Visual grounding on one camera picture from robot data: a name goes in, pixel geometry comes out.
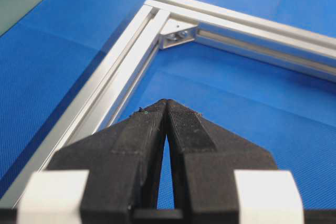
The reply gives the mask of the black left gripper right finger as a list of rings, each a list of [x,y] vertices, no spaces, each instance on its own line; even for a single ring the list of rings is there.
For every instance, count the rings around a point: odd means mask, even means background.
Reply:
[[[189,223],[238,223],[236,169],[274,170],[264,148],[168,100],[174,203]]]

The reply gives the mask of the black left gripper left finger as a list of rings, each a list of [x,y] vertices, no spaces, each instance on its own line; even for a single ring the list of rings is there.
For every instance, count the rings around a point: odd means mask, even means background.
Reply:
[[[83,223],[130,223],[133,208],[158,200],[166,138],[165,99],[58,150],[48,170],[87,169]]]

